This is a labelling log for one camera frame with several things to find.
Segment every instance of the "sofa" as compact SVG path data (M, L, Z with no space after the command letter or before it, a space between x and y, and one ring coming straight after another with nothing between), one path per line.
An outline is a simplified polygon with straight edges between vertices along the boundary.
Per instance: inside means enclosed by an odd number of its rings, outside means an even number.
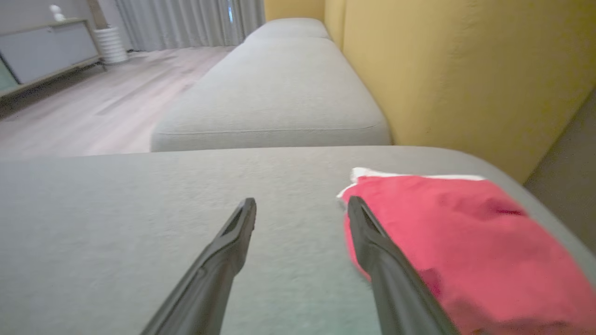
M140 333L246 197L257 202L255 230L222 334L379 334L373 293L350 262L336 199L358 166L484 176L596 284L588 249L495 166L458 151L364 142L190 150L205 145L197 138L160 147L180 149L171 152L0 164L0 334Z
M257 29L187 90L158 123L151 150L391 143L323 24L290 18Z

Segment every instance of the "wooden floor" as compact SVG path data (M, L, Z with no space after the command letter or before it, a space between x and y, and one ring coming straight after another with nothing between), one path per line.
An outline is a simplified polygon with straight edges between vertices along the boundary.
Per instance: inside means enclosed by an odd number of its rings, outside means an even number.
M233 47L135 52L0 102L0 160L149 152L155 124Z

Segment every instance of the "curtain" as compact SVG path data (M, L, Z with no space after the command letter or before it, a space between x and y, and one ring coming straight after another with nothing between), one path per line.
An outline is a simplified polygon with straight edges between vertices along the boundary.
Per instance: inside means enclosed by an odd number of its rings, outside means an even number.
M133 48L239 45L265 22L263 0L117 0Z

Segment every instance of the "white vase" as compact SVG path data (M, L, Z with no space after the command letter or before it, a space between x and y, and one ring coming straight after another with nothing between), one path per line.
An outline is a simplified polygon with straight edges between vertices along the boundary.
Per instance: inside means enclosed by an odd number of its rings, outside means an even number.
M118 27L95 30L97 43L100 45L104 64L114 65L128 61L128 54L122 44Z

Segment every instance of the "cushion seam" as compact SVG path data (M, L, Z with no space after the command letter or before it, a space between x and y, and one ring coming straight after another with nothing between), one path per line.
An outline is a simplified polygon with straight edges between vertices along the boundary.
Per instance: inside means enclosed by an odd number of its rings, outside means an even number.
M156 131L159 135L166 135L166 136L191 136L191 135L222 135L222 134L265 134L268 132L328 132L328 131L361 131L376 128L379 125L373 125L364 128L354 128L354 129L260 129L256 131L250 130L239 130L239 131L213 131L213 132L159 132Z

